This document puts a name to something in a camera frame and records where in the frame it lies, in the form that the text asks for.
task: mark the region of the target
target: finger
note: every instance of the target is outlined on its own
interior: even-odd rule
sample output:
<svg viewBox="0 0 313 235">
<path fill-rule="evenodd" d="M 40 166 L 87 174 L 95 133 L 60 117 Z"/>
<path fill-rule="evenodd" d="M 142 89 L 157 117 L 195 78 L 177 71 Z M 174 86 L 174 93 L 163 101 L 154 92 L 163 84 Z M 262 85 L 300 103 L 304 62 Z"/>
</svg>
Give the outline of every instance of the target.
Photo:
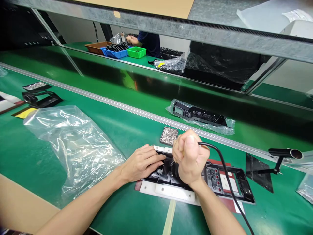
<svg viewBox="0 0 313 235">
<path fill-rule="evenodd" d="M 158 155 L 158 153 L 155 150 L 151 150 L 149 152 L 146 152 L 146 153 L 143 153 L 140 155 L 143 157 L 143 159 L 148 159 L 149 157 L 152 157 L 154 155 Z"/>
<path fill-rule="evenodd" d="M 158 155 L 153 155 L 149 158 L 147 158 L 145 161 L 144 161 L 144 166 L 147 167 L 155 162 L 158 162 L 158 161 L 162 161 L 166 158 L 165 155 L 162 155 L 162 154 L 158 154 Z"/>
<path fill-rule="evenodd" d="M 190 135 L 195 137 L 197 142 L 202 142 L 200 137 L 191 129 L 187 130 L 184 134 L 182 134 L 181 139 L 185 140 L 187 138 L 187 136 L 190 136 Z"/>
<path fill-rule="evenodd" d="M 180 152 L 182 152 L 184 150 L 184 142 L 185 140 L 183 140 L 182 138 L 179 138 L 178 140 L 178 149 Z"/>
<path fill-rule="evenodd" d="M 186 137 L 184 142 L 184 159 L 188 163 L 193 163 L 198 157 L 199 145 L 196 138 L 193 135 Z"/>
<path fill-rule="evenodd" d="M 148 147 L 145 147 L 145 148 L 142 148 L 142 149 L 138 150 L 138 153 L 139 154 L 145 154 L 145 153 L 150 152 L 150 151 L 154 151 L 155 152 L 153 145 L 150 145 Z"/>
<path fill-rule="evenodd" d="M 183 154 L 178 150 L 178 148 L 173 149 L 173 158 L 178 164 L 180 164 L 180 161 L 183 159 Z"/>
<path fill-rule="evenodd" d="M 154 172 L 159 166 L 162 166 L 163 164 L 164 162 L 158 161 L 148 166 L 144 170 L 144 176 L 145 176 L 144 178 L 148 177 L 152 172 Z"/>
<path fill-rule="evenodd" d="M 144 146 L 140 147 L 139 149 L 144 149 L 144 148 L 146 148 L 148 146 L 149 146 L 149 144 L 145 144 Z"/>
<path fill-rule="evenodd" d="M 179 142 L 179 139 L 174 141 L 172 153 L 173 153 L 174 161 L 180 163 L 181 159 L 183 158 L 183 155 L 181 152 L 179 152 L 178 142 Z"/>
</svg>

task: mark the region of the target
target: black trash bag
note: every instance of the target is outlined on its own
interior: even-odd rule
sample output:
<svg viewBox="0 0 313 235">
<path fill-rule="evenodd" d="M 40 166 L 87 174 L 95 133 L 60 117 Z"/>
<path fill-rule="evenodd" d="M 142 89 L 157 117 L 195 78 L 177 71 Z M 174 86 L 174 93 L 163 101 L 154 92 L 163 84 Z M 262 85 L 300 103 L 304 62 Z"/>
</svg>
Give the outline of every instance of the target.
<svg viewBox="0 0 313 235">
<path fill-rule="evenodd" d="M 174 59 L 180 57 L 183 54 L 183 52 L 181 51 L 176 51 L 166 47 L 161 47 L 160 50 L 161 50 L 161 59 L 164 60 Z"/>
<path fill-rule="evenodd" d="M 185 75 L 190 77 L 196 74 L 204 82 L 240 90 L 269 58 L 257 53 L 192 41 Z"/>
</svg>

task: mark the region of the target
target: cardboard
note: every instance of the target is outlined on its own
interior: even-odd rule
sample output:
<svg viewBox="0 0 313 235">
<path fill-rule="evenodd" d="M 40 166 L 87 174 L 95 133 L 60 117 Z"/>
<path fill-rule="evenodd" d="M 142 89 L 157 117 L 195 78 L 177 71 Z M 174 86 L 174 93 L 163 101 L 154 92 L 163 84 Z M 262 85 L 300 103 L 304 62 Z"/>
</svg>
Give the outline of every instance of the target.
<svg viewBox="0 0 313 235">
<path fill-rule="evenodd" d="M 59 210 L 0 174 L 1 227 L 34 234 Z"/>
<path fill-rule="evenodd" d="M 190 13 L 194 0 L 167 0 L 163 1 L 142 1 L 142 0 L 76 0 L 78 2 L 91 3 L 96 5 L 102 5 L 107 7 L 121 8 L 126 10 L 140 11 L 145 13 L 172 16 L 182 19 L 187 19 Z"/>
</svg>

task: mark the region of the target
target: cable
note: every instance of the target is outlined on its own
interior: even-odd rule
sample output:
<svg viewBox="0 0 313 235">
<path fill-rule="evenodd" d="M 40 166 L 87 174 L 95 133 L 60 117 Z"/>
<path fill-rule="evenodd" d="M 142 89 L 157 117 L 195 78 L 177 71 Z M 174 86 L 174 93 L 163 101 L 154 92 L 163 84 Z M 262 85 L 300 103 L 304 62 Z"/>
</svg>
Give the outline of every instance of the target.
<svg viewBox="0 0 313 235">
<path fill-rule="evenodd" d="M 222 165 L 223 165 L 223 168 L 224 168 L 224 171 L 225 171 L 225 176 L 226 176 L 226 179 L 227 179 L 229 188 L 230 188 L 230 190 L 231 190 L 232 197 L 234 198 L 234 201 L 235 201 L 235 203 L 236 203 L 236 205 L 237 205 L 237 207 L 238 207 L 238 209 L 239 209 L 239 211 L 240 211 L 242 217 L 244 218 L 246 224 L 248 225 L 248 228 L 249 228 L 251 234 L 254 235 L 254 232 L 253 232 L 253 230 L 252 230 L 252 228 L 251 228 L 251 226 L 250 226 L 250 224 L 249 224 L 249 222 L 248 222 L 246 216 L 244 215 L 243 211 L 241 210 L 241 208 L 240 208 L 240 206 L 239 206 L 239 204 L 238 204 L 238 202 L 237 202 L 237 199 L 236 199 L 236 196 L 235 196 L 235 194 L 234 194 L 234 191 L 232 190 L 231 181 L 229 180 L 227 167 L 226 167 L 226 164 L 225 164 L 225 161 L 224 161 L 224 158 L 223 158 L 223 155 L 222 155 L 221 151 L 220 151 L 217 147 L 215 147 L 214 145 L 209 144 L 209 143 L 198 142 L 198 144 L 199 144 L 199 145 L 205 145 L 205 146 L 211 147 L 211 148 L 215 149 L 215 151 L 219 154 L 219 157 L 221 158 L 221 162 L 222 162 Z"/>
<path fill-rule="evenodd" d="M 97 32 L 97 28 L 96 28 L 96 25 L 95 25 L 95 23 L 94 22 L 92 22 L 93 24 L 94 24 L 94 27 L 95 27 L 95 32 L 96 32 L 96 38 L 97 38 L 97 42 L 99 42 L 99 40 L 98 40 L 98 32 Z"/>
</svg>

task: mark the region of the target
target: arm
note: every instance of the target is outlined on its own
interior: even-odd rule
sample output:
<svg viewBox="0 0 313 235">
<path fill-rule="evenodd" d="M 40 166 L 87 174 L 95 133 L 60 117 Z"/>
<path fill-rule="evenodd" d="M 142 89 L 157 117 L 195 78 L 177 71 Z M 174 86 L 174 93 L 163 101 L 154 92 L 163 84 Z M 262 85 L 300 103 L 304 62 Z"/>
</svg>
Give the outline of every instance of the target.
<svg viewBox="0 0 313 235">
<path fill-rule="evenodd" d="M 128 35 L 126 37 L 126 40 L 128 41 L 128 43 L 132 44 L 133 46 L 141 47 L 143 45 L 141 42 L 138 41 L 136 37 L 131 36 L 131 35 Z"/>
<path fill-rule="evenodd" d="M 59 211 L 36 234 L 83 234 L 102 205 L 117 189 L 128 182 L 148 177 L 163 164 L 164 159 L 165 156 L 158 155 L 153 146 L 142 146 L 122 166 Z"/>
<path fill-rule="evenodd" d="M 179 164 L 179 177 L 198 195 L 212 235 L 246 234 L 234 215 L 202 178 L 201 172 L 210 156 L 210 150 L 206 146 L 199 146 L 197 142 L 201 142 L 201 139 L 193 130 L 186 131 L 174 142 L 173 157 Z"/>
</svg>

